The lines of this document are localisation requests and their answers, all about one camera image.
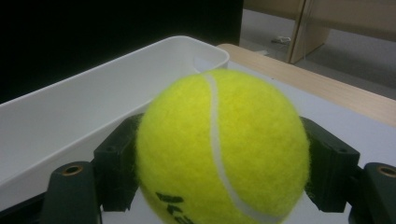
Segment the yellow tennis ball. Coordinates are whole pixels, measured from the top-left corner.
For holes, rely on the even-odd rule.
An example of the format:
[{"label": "yellow tennis ball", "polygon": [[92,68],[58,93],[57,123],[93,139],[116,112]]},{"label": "yellow tennis ball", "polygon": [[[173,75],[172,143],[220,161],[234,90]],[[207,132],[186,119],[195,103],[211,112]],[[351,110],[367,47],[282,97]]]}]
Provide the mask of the yellow tennis ball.
[{"label": "yellow tennis ball", "polygon": [[309,175],[309,144],[290,101],[232,70],[184,77],[141,120],[140,187],[165,223],[279,223]]}]

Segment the fuzzy yellow felt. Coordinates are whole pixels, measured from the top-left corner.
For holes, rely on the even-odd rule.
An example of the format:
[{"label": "fuzzy yellow felt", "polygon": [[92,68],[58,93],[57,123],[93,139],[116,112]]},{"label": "fuzzy yellow felt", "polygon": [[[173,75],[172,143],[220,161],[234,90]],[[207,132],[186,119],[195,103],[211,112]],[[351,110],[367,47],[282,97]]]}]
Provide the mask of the fuzzy yellow felt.
[{"label": "fuzzy yellow felt", "polygon": [[234,70],[183,77],[163,91],[136,147],[140,187],[165,223],[280,223],[309,176],[292,103]]}]

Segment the white bin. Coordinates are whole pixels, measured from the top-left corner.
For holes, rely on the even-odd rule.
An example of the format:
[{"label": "white bin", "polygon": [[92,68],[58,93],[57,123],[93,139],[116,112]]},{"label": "white bin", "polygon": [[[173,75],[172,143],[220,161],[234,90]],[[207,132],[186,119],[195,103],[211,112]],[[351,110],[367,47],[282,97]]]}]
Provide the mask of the white bin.
[{"label": "white bin", "polygon": [[0,211],[44,192],[59,166],[92,160],[176,79],[228,60],[222,49],[175,36],[0,105]]}]

